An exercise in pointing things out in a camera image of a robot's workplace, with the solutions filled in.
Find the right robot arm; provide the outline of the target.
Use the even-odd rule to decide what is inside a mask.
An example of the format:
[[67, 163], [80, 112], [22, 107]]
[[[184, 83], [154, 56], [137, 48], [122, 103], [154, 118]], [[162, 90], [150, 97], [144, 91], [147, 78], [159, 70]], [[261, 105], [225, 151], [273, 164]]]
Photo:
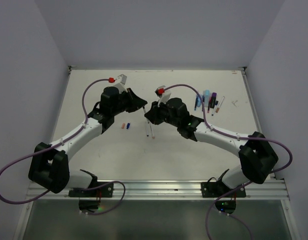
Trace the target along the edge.
[[221, 196], [229, 196], [248, 182], [263, 184], [278, 162], [277, 154], [262, 133], [231, 137], [233, 133], [226, 131], [222, 135], [214, 127], [207, 127], [203, 118], [191, 115], [180, 98], [171, 98], [166, 103], [154, 101], [144, 116], [153, 125], [170, 124], [185, 139], [216, 146], [239, 158], [239, 166], [227, 169], [216, 181], [215, 188]]

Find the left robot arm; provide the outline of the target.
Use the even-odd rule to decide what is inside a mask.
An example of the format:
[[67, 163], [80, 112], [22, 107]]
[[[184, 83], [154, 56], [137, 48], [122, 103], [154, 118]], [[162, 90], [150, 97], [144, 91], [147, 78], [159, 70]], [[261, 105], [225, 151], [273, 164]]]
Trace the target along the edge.
[[130, 88], [120, 91], [110, 86], [103, 90], [92, 111], [74, 130], [52, 143], [39, 143], [28, 172], [28, 178], [57, 194], [65, 188], [80, 189], [86, 196], [97, 193], [97, 177], [86, 171], [70, 171], [69, 162], [91, 140], [103, 134], [114, 123], [115, 116], [133, 113], [147, 104]]

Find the blue ink gel pen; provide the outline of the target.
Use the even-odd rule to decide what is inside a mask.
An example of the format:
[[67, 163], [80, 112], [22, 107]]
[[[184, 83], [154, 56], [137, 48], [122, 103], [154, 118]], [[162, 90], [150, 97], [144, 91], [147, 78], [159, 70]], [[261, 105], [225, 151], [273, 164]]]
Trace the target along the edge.
[[195, 103], [194, 103], [194, 111], [197, 110], [198, 102], [199, 102], [199, 98], [198, 98], [198, 96], [196, 96]]

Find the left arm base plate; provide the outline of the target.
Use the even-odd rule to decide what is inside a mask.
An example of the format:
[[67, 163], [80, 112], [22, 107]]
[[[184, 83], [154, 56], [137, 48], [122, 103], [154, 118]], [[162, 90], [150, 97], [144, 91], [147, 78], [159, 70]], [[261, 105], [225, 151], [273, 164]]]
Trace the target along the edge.
[[80, 188], [73, 188], [69, 191], [68, 196], [72, 198], [111, 198], [113, 195], [114, 184], [104, 181], [92, 182], [87, 188], [96, 188], [94, 190], [82, 190]]

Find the light blue correction tape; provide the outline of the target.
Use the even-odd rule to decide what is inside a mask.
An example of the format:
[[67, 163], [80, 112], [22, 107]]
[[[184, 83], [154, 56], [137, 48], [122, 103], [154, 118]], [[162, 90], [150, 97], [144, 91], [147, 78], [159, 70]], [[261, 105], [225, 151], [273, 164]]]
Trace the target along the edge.
[[201, 101], [203, 99], [203, 95], [200, 95], [198, 96], [199, 100], [198, 100], [198, 105], [197, 105], [197, 108], [200, 108], [201, 107]]

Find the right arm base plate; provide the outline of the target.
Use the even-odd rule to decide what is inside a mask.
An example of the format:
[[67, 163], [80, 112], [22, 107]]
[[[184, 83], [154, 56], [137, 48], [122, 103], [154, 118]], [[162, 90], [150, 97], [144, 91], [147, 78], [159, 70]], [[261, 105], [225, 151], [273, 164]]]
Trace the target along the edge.
[[[223, 194], [231, 191], [225, 184], [218, 181], [205, 181], [200, 183], [201, 195], [203, 198], [218, 198]], [[236, 195], [237, 198], [245, 198], [247, 196], [245, 189], [241, 190], [241, 187], [234, 193], [228, 195], [229, 198]]]

